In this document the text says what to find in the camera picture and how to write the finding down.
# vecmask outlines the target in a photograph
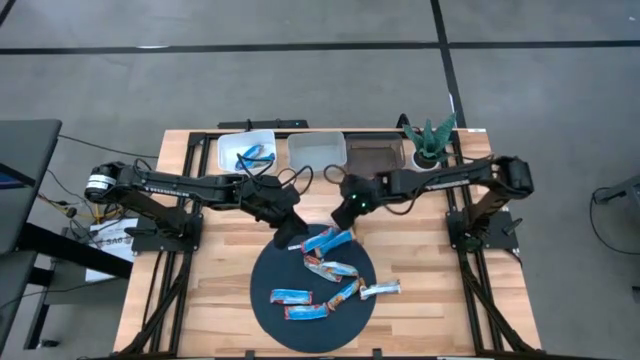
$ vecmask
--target green plant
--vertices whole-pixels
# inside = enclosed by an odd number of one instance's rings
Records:
[[[445,121],[433,131],[431,120],[427,119],[422,135],[415,132],[409,125],[404,125],[404,133],[416,146],[416,152],[423,159],[428,161],[441,162],[447,159],[449,154],[444,152],[444,148],[449,145],[449,136],[456,124],[456,113],[451,114]]]

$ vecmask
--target wrapped snack bar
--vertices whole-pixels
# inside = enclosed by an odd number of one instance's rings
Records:
[[[311,304],[311,291],[273,289],[271,290],[271,303],[285,305],[309,305]]]
[[[320,267],[331,274],[342,276],[358,276],[358,269],[337,261],[323,261]]]
[[[286,306],[284,308],[285,320],[313,320],[321,319],[329,315],[327,304]]]
[[[315,248],[316,256],[323,258],[331,249],[353,240],[351,231],[346,230],[336,235],[333,239]]]
[[[342,280],[342,276],[332,274],[327,270],[322,269],[322,261],[311,255],[304,256],[304,266],[329,281],[340,282],[340,280]]]
[[[340,305],[341,302],[347,300],[349,296],[358,292],[361,286],[365,286],[364,279],[359,278],[354,280],[351,284],[347,285],[342,290],[338,291],[329,301],[327,301],[327,306],[331,311],[336,311],[336,307]]]
[[[320,234],[303,241],[300,245],[300,250],[306,254],[309,251],[333,239],[333,237],[335,237],[339,232],[340,230],[338,228],[329,227],[327,228],[327,230],[321,232]]]
[[[360,300],[367,300],[369,296],[377,294],[400,294],[400,280],[389,281],[382,284],[375,284],[369,287],[360,287]]]

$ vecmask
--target gray concrete floor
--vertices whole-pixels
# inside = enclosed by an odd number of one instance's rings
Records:
[[[640,38],[636,1],[452,0],[442,9],[450,41]],[[429,2],[418,0],[17,0],[0,28],[2,48],[435,39]],[[640,49],[452,57],[467,125],[487,128],[497,153],[532,166],[536,193],[511,209],[525,219],[518,236],[544,348],[640,358],[640,304],[631,291],[640,259],[604,248],[588,221],[593,189],[640,173]],[[220,121],[387,127],[401,112],[421,123],[450,111],[437,50],[0,56],[0,79],[0,119],[59,118],[67,135],[148,154],[165,129]],[[82,192],[92,166],[118,159],[130,160],[61,140],[50,169]],[[42,191],[67,198],[48,177]],[[637,216],[625,199],[595,213],[608,241],[640,251]],[[54,231],[67,223],[40,203],[30,220]],[[106,355],[123,299],[112,295],[53,307],[44,335],[62,345],[27,352],[36,299],[25,299],[3,359]]]

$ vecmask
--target paper sheet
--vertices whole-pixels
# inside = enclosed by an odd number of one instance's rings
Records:
[[[133,262],[133,251],[131,250],[133,237],[125,233],[124,229],[128,227],[135,227],[138,224],[138,219],[124,219],[115,225],[111,225],[117,221],[118,220],[111,220],[103,224],[91,225],[89,229],[91,231],[97,230],[98,235],[94,236],[94,241],[90,242],[90,245],[95,248],[97,244],[100,250],[129,262]],[[110,278],[113,278],[113,276],[91,269],[87,269],[87,273],[85,275],[85,281],[87,282]]]

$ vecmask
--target round black plate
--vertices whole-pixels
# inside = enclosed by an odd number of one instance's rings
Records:
[[[315,236],[326,228],[325,225],[310,225],[309,234]],[[296,237],[289,245],[297,245],[307,238]],[[357,241],[331,250],[325,261],[355,266],[367,286],[376,283],[371,259]],[[251,273],[253,313],[262,329],[289,349],[306,353],[332,351],[358,336],[371,317],[376,297],[362,301],[356,293],[326,318],[294,321],[284,319],[286,305],[269,303],[271,290],[309,290],[313,292],[313,304],[322,304],[354,280],[354,277],[343,277],[340,283],[326,280],[304,266],[300,250],[278,250],[272,241],[262,250]]]

